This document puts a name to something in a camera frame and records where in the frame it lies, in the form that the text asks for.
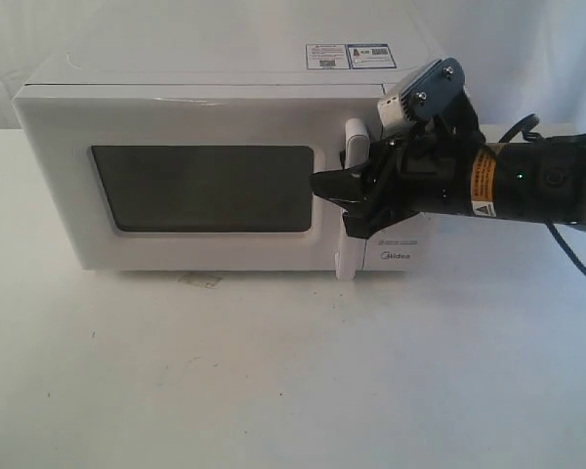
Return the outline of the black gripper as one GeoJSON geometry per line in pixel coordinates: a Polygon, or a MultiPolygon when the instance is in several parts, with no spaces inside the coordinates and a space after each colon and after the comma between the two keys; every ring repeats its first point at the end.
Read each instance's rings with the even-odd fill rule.
{"type": "Polygon", "coordinates": [[[423,212],[474,217],[473,166],[482,147],[480,131],[417,126],[403,137],[372,143],[367,163],[313,173],[311,188],[341,205],[346,234],[357,239],[423,212]]]}

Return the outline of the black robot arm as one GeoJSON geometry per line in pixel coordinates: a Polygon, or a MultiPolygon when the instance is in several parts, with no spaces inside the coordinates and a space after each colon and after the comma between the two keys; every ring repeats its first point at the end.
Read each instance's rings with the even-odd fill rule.
{"type": "Polygon", "coordinates": [[[313,174],[311,187],[360,239],[420,213],[586,231],[586,134],[487,143],[416,126],[373,143],[358,165],[313,174]]]}

